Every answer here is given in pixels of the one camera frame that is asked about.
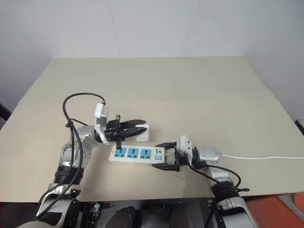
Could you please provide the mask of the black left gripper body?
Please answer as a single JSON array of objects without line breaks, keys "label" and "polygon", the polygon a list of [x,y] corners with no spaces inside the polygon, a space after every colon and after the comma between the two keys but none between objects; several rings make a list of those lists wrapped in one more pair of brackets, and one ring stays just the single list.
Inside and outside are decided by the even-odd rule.
[{"label": "black left gripper body", "polygon": [[116,143],[116,149],[122,148],[123,136],[122,132],[125,130],[126,125],[120,122],[121,116],[117,114],[114,120],[110,120],[107,123],[105,135],[109,142]]}]

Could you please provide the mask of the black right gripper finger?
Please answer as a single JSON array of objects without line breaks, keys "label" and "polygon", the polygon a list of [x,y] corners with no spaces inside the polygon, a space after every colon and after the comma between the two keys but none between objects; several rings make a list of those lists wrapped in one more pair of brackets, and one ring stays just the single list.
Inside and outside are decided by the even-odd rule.
[{"label": "black right gripper finger", "polygon": [[176,148],[176,142],[164,142],[156,145],[156,147],[162,147],[164,149],[174,149]]},{"label": "black right gripper finger", "polygon": [[152,164],[152,166],[154,168],[163,170],[163,171],[175,171],[175,172],[179,172],[180,171],[180,167],[179,165],[172,165],[172,164],[166,164],[166,163],[157,163],[157,164]]}]

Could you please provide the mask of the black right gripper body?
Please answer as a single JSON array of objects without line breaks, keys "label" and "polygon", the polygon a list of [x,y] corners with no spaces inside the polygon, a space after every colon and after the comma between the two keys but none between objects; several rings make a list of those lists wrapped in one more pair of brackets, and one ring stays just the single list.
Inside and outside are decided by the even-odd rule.
[{"label": "black right gripper body", "polygon": [[175,164],[179,166],[188,166],[190,164],[189,162],[189,155],[187,152],[184,152],[181,150],[178,142],[175,143]]}]

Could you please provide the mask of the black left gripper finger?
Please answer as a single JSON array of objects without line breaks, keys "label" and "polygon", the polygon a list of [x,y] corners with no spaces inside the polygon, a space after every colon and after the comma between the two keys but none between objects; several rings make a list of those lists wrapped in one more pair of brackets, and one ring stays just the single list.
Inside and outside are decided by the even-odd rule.
[{"label": "black left gripper finger", "polygon": [[135,128],[136,125],[146,124],[146,121],[141,119],[128,120],[124,122],[120,122],[120,127],[122,129]]},{"label": "black left gripper finger", "polygon": [[121,130],[121,137],[122,138],[130,138],[135,137],[137,135],[142,134],[145,132],[148,128],[146,127],[130,127],[130,128],[123,128]]}]

